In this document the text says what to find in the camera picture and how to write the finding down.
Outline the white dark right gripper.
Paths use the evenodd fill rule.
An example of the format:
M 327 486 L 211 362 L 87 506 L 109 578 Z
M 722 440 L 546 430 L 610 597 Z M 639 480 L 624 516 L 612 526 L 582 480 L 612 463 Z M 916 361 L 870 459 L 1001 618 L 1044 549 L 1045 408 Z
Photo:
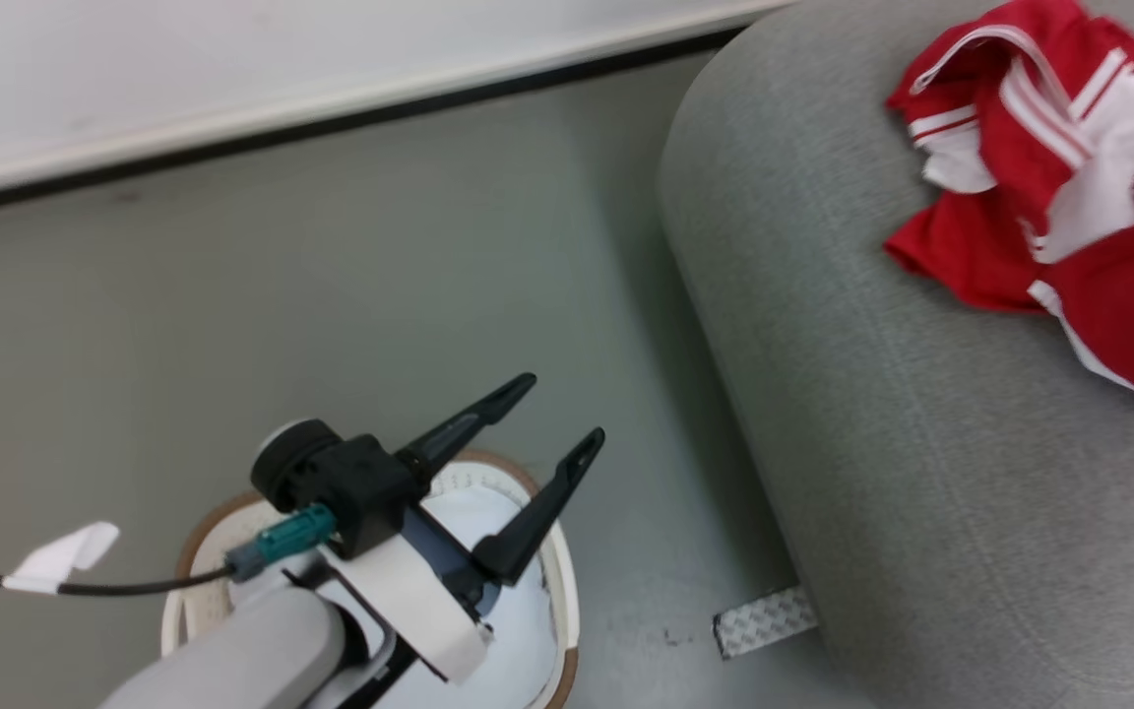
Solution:
M 516 408 L 538 377 L 521 373 L 420 434 L 396 453 L 418 484 L 430 484 L 476 437 Z M 426 506 L 407 513 L 400 534 L 342 559 L 320 548 L 330 569 L 370 615 L 401 638 L 449 683 L 465 683 L 489 655 L 486 617 L 501 585 L 517 584 L 606 441 L 595 427 L 564 455 L 555 475 L 496 535 L 496 506 Z M 484 575 L 473 574 L 472 564 Z

